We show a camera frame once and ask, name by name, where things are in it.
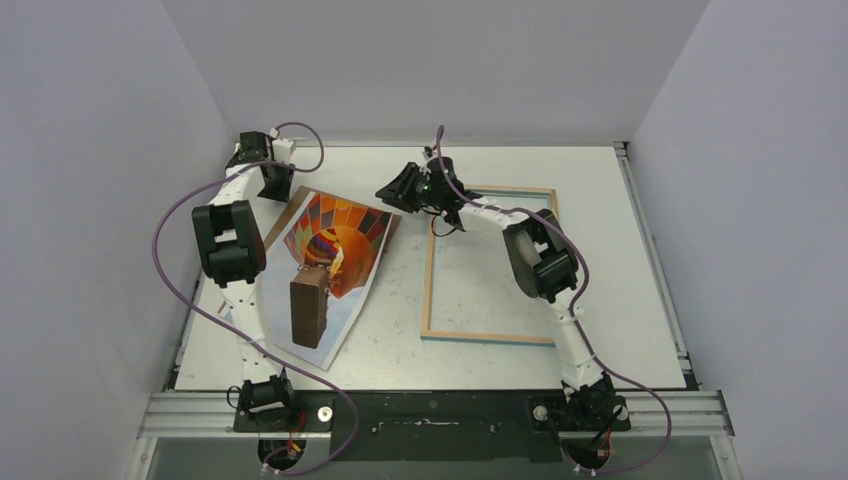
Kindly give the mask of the brown cardboard backing board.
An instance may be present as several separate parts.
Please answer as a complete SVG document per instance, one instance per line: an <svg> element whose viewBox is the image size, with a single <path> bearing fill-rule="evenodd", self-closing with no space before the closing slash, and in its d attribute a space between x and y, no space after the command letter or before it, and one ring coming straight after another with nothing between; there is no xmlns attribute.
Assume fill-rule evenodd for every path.
<svg viewBox="0 0 848 480"><path fill-rule="evenodd" d="M268 225L268 267L260 277L263 313L274 326L317 319L355 324L380 309L381 275L403 218L367 201L361 190L301 187Z"/></svg>

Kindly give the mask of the hot air balloon photo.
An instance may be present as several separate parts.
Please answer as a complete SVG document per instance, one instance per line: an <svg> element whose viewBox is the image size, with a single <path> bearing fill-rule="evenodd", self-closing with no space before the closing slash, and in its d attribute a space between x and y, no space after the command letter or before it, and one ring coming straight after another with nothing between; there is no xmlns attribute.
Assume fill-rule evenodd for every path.
<svg viewBox="0 0 848 480"><path fill-rule="evenodd" d="M254 344L276 345L328 369L357 320L399 217L300 188L267 235L250 203L213 204L216 250L227 266L214 274L223 301L217 315L248 335L239 343L256 371Z"/></svg>

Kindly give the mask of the blue wooden picture frame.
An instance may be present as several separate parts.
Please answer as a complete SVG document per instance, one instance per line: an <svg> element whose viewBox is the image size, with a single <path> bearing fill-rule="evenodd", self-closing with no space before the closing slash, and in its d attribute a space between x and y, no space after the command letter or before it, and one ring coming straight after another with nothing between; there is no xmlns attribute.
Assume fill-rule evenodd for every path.
<svg viewBox="0 0 848 480"><path fill-rule="evenodd" d="M495 194L496 196L543 199L547 201L547 206L553 210L555 215L559 214L556 190L552 188L495 185L471 185L470 188L473 191ZM554 341L551 338L543 336L434 330L431 326L431 322L434 306L436 238L437 234L434 231L431 231L428 234L424 280L425 300L422 307L420 328L421 339L481 344L529 345L542 347L554 346Z"/></svg>

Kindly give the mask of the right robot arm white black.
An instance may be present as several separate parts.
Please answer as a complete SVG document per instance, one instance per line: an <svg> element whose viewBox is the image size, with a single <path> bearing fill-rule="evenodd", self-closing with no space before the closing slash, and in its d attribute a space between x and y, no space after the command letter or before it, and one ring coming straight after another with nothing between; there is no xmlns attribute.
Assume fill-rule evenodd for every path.
<svg viewBox="0 0 848 480"><path fill-rule="evenodd" d="M501 206L467 188L457 178L452 159L438 156L425 165L407 163L375 196L407 213L437 216L462 232L501 236L520 291L551 310L549 331L558 355L565 421L577 430L602 432L628 421L625 401L591 353L577 310L566 298L565 293L578 286L580 262L551 210Z"/></svg>

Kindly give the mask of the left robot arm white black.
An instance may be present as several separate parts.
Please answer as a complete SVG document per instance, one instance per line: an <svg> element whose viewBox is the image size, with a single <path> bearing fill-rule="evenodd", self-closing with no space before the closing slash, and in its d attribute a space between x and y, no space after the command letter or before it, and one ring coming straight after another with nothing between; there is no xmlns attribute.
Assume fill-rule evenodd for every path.
<svg viewBox="0 0 848 480"><path fill-rule="evenodd" d="M237 337L242 365L237 411L282 431L296 422L299 405L285 368L263 352L269 324L261 308L259 275L267 266L266 247L250 204L278 183L278 173L291 176L286 168L271 166L274 159L270 135L241 133L225 167L228 181L208 204L194 208L191 218L204 274L224 298L223 317L242 333Z"/></svg>

